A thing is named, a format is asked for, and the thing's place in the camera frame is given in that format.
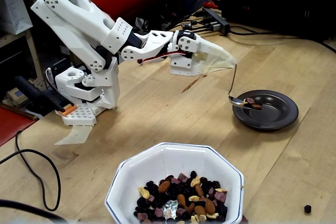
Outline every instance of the small black plate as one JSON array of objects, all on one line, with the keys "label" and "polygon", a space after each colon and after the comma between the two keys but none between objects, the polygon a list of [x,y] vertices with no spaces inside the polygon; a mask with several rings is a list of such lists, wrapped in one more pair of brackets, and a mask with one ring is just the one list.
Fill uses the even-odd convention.
[{"label": "small black plate", "polygon": [[241,94],[238,99],[253,98],[262,103],[263,109],[246,110],[233,106],[233,113],[247,126],[260,130],[278,130],[292,124],[299,115],[297,105],[284,94],[270,90],[253,90]]}]

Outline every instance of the white robotic arm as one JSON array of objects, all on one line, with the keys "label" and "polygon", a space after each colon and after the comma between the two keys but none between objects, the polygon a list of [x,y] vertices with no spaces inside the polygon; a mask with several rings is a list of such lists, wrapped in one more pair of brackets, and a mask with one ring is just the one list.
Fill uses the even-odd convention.
[{"label": "white robotic arm", "polygon": [[70,67],[55,77],[58,91],[79,107],[62,114],[68,125],[93,125],[101,111],[117,106],[117,59],[101,57],[93,49],[99,44],[125,61],[170,56],[171,73],[184,76],[199,75],[204,69],[204,61],[194,60],[193,53],[204,52],[213,58],[225,54],[234,59],[222,47],[191,31],[134,34],[125,20],[118,18],[114,22],[90,0],[37,0],[31,9],[91,70],[85,75]]}]

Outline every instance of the nut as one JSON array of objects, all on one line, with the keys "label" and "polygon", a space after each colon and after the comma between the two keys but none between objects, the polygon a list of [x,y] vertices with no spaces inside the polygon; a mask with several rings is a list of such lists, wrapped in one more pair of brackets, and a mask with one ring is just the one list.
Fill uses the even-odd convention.
[{"label": "nut", "polygon": [[203,190],[202,190],[202,188],[201,188],[201,186],[200,186],[199,184],[196,184],[196,185],[195,185],[195,189],[196,189],[197,194],[198,194],[200,197],[204,197],[204,192],[203,192]]},{"label": "nut", "polygon": [[206,215],[206,211],[202,206],[196,206],[194,210],[198,215]]},{"label": "nut", "polygon": [[218,191],[218,192],[220,192],[220,193],[227,193],[227,190],[222,189],[222,188],[217,188],[215,190]]},{"label": "nut", "polygon": [[191,216],[190,222],[191,223],[198,223],[195,216],[193,216],[193,215]]},{"label": "nut", "polygon": [[170,187],[170,181],[165,180],[164,182],[162,182],[162,184],[159,186],[157,190],[159,191],[160,194],[163,194],[166,191],[168,191],[169,187]]},{"label": "nut", "polygon": [[195,203],[192,202],[188,207],[185,206],[184,208],[189,214],[192,214],[195,209]]},{"label": "nut", "polygon": [[189,201],[199,201],[199,200],[200,200],[199,196],[191,196],[191,197],[189,197]]},{"label": "nut", "polygon": [[206,216],[210,219],[216,219],[216,217],[219,216],[219,214],[216,212],[213,215],[206,214]]},{"label": "nut", "polygon": [[149,194],[149,191],[147,191],[145,188],[143,187],[139,187],[138,189],[139,193],[141,194],[142,197],[144,197],[145,199],[149,199],[149,197],[151,196]]},{"label": "nut", "polygon": [[200,221],[200,219],[199,219],[199,216],[198,215],[194,215],[195,216],[195,219],[196,219],[196,221],[199,223]]},{"label": "nut", "polygon": [[196,177],[191,181],[190,186],[194,187],[195,185],[199,185],[200,183],[201,183],[201,181],[200,181],[199,177]]},{"label": "nut", "polygon": [[185,197],[183,194],[179,194],[177,196],[177,202],[181,205],[185,207]]},{"label": "nut", "polygon": [[209,199],[207,199],[207,201],[205,202],[205,210],[209,215],[213,215],[215,213],[215,205]]},{"label": "nut", "polygon": [[200,219],[200,223],[204,223],[204,222],[206,222],[206,216],[205,215],[200,215],[200,217],[199,217]]}]

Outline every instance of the wooden table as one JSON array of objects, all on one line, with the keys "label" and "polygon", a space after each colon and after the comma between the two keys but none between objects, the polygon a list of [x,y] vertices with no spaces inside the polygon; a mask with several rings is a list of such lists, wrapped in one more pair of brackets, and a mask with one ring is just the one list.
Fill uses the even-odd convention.
[{"label": "wooden table", "polygon": [[[56,214],[68,220],[113,222],[104,206],[120,162],[168,141],[214,147],[245,175],[244,215],[250,222],[329,221],[336,217],[336,55],[322,45],[272,36],[221,37],[203,34],[223,46],[238,63],[233,95],[270,89],[291,97],[299,118],[290,127],[258,132],[240,124],[227,91],[233,70],[201,77],[170,74],[169,63],[120,65],[121,97],[116,110],[98,116],[88,140],[55,146],[70,133],[55,113],[25,130],[21,148],[48,155],[61,177]],[[0,158],[15,150],[14,140],[0,148]],[[47,202],[56,201],[54,171],[42,158],[26,154],[47,186]],[[3,199],[43,208],[38,181],[17,156],[0,167]],[[312,214],[303,213],[304,205]],[[0,209],[0,221],[39,219]]]}]

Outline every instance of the spoon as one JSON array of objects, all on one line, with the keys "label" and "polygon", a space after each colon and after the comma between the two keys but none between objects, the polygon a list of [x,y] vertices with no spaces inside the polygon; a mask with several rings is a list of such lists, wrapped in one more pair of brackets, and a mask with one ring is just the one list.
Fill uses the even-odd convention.
[{"label": "spoon", "polygon": [[229,93],[227,94],[230,103],[233,106],[240,107],[240,108],[246,109],[246,110],[261,110],[263,106],[261,104],[260,105],[256,104],[253,98],[246,98],[244,100],[240,100],[240,99],[232,97],[230,95],[230,93],[232,91],[232,88],[233,88],[233,83],[235,82],[236,72],[237,72],[237,64],[235,65],[235,73],[233,75],[231,88],[229,90]]}]

